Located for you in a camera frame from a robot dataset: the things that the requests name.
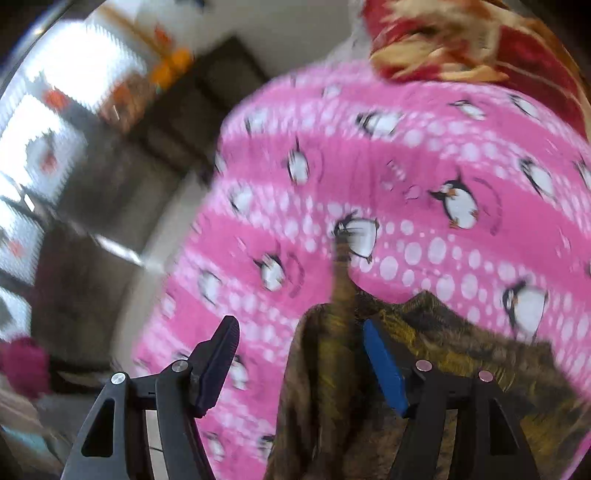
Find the brown batik patterned garment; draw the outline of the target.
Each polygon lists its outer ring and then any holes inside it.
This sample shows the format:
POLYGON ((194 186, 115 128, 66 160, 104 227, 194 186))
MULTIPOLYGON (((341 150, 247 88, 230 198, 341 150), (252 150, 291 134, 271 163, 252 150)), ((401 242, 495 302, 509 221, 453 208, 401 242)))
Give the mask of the brown batik patterned garment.
POLYGON ((471 325, 433 294, 389 304, 349 277, 298 323, 269 479, 586 479, 590 403, 546 343, 471 325))

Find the dark wooden cabinet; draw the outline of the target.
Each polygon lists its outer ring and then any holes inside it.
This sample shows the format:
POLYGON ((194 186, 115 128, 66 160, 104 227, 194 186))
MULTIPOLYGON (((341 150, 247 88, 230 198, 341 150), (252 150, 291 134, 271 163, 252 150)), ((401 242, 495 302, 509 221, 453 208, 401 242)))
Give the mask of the dark wooden cabinet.
POLYGON ((171 87, 156 96, 127 138, 179 175, 205 181, 214 171, 221 123, 270 76, 235 35, 197 55, 171 87))

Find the red yellow crumpled blanket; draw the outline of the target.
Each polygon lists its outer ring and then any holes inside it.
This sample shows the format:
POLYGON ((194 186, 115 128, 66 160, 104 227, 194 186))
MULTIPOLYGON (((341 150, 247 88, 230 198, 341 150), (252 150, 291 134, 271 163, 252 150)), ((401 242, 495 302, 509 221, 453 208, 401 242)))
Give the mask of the red yellow crumpled blanket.
POLYGON ((367 1, 362 15, 383 78, 497 84, 590 137, 590 83, 541 20, 501 1, 367 1))

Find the pink penguin bedspread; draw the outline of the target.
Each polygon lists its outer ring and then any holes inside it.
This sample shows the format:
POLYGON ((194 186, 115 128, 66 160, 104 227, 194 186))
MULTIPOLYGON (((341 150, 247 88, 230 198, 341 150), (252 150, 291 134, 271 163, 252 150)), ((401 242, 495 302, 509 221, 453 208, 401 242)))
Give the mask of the pink penguin bedspread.
POLYGON ((353 279, 428 291, 472 324, 551 346, 590 389, 590 148, 541 102, 493 85, 388 83, 360 62, 276 79, 221 127, 218 169, 134 359, 168 364, 232 314, 238 355, 204 422, 213 471, 259 479, 287 350, 329 297, 329 242, 355 227, 353 279))

